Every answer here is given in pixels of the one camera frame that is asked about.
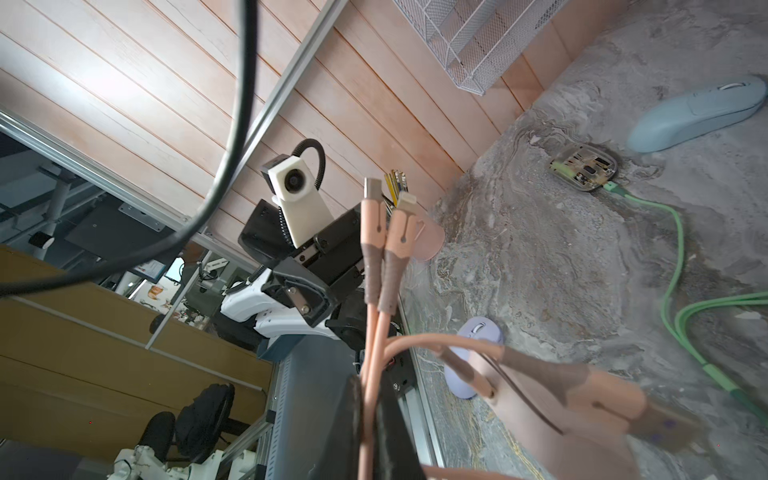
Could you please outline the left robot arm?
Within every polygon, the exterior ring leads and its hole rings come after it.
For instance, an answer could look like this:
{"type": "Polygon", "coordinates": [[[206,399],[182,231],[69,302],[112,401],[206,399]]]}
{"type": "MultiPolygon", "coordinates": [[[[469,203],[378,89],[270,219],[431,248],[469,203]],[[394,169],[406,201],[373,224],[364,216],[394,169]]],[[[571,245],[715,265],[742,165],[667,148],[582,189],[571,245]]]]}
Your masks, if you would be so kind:
{"type": "Polygon", "coordinates": [[[365,347],[360,209],[353,207],[299,247],[288,245],[279,209],[260,201],[240,246],[260,269],[230,288],[212,320],[217,334],[274,360],[281,340],[316,335],[365,347]]]}

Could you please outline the pink mouse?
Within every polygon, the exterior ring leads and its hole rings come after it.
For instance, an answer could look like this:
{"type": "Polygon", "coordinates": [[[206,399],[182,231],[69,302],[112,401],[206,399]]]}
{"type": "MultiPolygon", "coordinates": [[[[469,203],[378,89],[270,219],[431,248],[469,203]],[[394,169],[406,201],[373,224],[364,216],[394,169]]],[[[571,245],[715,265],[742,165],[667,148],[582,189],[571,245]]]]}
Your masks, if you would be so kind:
{"type": "Polygon", "coordinates": [[[556,479],[638,479],[631,423],[649,402],[636,385],[587,365],[528,359],[521,371],[472,353],[494,389],[486,402],[512,436],[556,479]]]}

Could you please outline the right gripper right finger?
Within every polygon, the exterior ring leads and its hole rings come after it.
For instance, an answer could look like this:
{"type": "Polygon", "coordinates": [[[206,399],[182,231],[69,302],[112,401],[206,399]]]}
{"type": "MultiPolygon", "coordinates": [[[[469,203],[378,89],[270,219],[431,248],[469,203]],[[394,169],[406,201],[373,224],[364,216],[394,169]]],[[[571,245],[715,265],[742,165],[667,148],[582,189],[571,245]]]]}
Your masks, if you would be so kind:
{"type": "Polygon", "coordinates": [[[392,382],[382,374],[376,405],[376,478],[425,480],[392,382]]]}

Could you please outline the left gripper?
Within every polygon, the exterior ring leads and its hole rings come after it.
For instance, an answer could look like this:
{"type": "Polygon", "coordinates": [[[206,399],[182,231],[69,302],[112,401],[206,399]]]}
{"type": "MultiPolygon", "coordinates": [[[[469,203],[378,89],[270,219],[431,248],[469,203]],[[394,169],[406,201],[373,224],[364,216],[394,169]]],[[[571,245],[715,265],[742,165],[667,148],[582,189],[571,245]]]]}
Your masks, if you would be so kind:
{"type": "Polygon", "coordinates": [[[362,284],[360,224],[361,206],[356,205],[301,246],[291,247],[279,209],[261,200],[238,243],[271,271],[262,291],[298,310],[304,321],[315,327],[362,284]]]}

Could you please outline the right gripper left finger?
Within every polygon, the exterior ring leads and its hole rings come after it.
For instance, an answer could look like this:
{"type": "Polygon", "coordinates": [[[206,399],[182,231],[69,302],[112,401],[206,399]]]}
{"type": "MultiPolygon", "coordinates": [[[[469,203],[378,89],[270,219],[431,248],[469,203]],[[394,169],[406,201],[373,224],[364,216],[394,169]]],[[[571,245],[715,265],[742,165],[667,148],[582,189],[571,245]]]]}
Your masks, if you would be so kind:
{"type": "Polygon", "coordinates": [[[309,479],[357,479],[361,435],[362,386],[357,375],[350,375],[345,380],[323,452],[309,479]]]}

